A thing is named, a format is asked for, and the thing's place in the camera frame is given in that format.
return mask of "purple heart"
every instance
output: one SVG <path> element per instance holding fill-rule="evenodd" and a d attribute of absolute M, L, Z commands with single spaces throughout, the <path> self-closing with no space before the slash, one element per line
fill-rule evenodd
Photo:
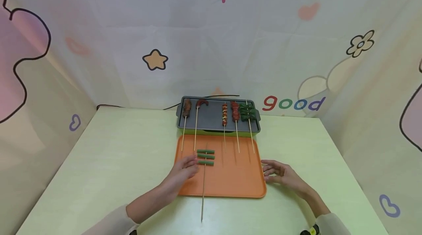
<path fill-rule="evenodd" d="M 69 124 L 69 130 L 74 132 L 79 126 L 81 126 L 81 118 L 79 118 L 79 115 L 73 115 L 72 122 Z"/>
<path fill-rule="evenodd" d="M 384 203 L 383 203 L 383 201 L 386 201 L 386 202 L 387 202 L 387 205 L 388 205 L 388 208 L 389 208 L 389 209 L 394 208 L 395 212 L 393 212 L 393 213 L 388 212 L 388 211 L 385 209 L 385 207 L 384 207 Z M 387 216 L 389 216 L 389 217 L 391 217 L 391 218 L 398 218 L 398 216 L 400 216 L 400 208 L 399 208 L 396 204 L 393 204 L 393 203 L 391 202 L 390 198 L 389 198 L 387 195 L 382 194 L 382 195 L 380 196 L 380 204 L 381 204 L 381 207 L 382 207 L 382 209 L 384 210 L 384 212 L 385 212 L 385 214 L 386 214 Z"/>

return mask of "white sleeve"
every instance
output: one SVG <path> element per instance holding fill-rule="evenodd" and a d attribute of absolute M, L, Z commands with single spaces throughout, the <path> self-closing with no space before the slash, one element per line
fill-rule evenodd
<path fill-rule="evenodd" d="M 321 235 L 350 235 L 347 227 L 334 213 L 321 215 L 316 219 Z"/>
<path fill-rule="evenodd" d="M 129 235 L 139 224 L 127 216 L 126 206 L 111 211 L 82 235 Z"/>

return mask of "tray handle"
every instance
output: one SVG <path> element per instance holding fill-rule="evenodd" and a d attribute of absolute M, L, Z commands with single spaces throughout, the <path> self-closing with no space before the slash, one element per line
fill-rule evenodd
<path fill-rule="evenodd" d="M 179 116 L 181 108 L 182 108 L 182 104 L 177 105 L 176 116 Z"/>
<path fill-rule="evenodd" d="M 259 111 L 255 109 L 255 116 L 257 121 L 261 121 L 261 116 L 259 115 Z"/>

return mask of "right hand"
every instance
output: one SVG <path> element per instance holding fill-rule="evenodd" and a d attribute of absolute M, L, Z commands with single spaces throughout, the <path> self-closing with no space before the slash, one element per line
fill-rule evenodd
<path fill-rule="evenodd" d="M 299 197 L 305 199 L 312 192 L 312 188 L 303 181 L 291 166 L 275 160 L 261 160 L 264 164 L 264 179 L 267 183 L 280 183 L 293 190 Z"/>

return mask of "finger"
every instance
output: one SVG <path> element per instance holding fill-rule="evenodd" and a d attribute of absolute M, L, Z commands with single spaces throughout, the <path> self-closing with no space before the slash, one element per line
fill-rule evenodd
<path fill-rule="evenodd" d="M 271 165 L 272 167 L 275 167 L 275 168 L 286 168 L 287 166 L 289 166 L 276 160 L 261 160 L 261 163 L 266 164 L 266 165 Z"/>
<path fill-rule="evenodd" d="M 264 180 L 267 183 L 281 183 L 281 176 L 265 176 Z"/>
<path fill-rule="evenodd" d="M 280 175 L 280 170 L 272 168 L 272 169 L 269 169 L 269 170 L 264 172 L 264 176 L 269 176 L 269 175 L 272 175 L 272 174 Z"/>
<path fill-rule="evenodd" d="M 189 166 L 193 166 L 196 165 L 198 163 L 198 160 L 195 158 L 194 160 L 190 160 L 189 162 L 187 162 L 186 164 L 183 165 L 183 168 L 187 168 Z"/>
<path fill-rule="evenodd" d="M 272 166 L 272 165 L 264 165 L 264 166 L 263 166 L 263 171 L 265 172 L 265 171 L 267 171 L 267 170 L 269 170 L 269 169 L 271 169 L 271 168 L 273 168 L 273 166 Z"/>
<path fill-rule="evenodd" d="M 190 161 L 196 159 L 196 155 L 188 155 L 183 157 L 182 159 L 177 161 L 178 166 L 180 166 L 181 168 L 185 168 L 185 164 L 189 163 Z"/>
<path fill-rule="evenodd" d="M 182 174 L 184 175 L 184 179 L 189 179 L 195 176 L 196 173 L 199 171 L 199 166 L 193 165 L 189 166 L 188 168 L 182 169 Z"/>

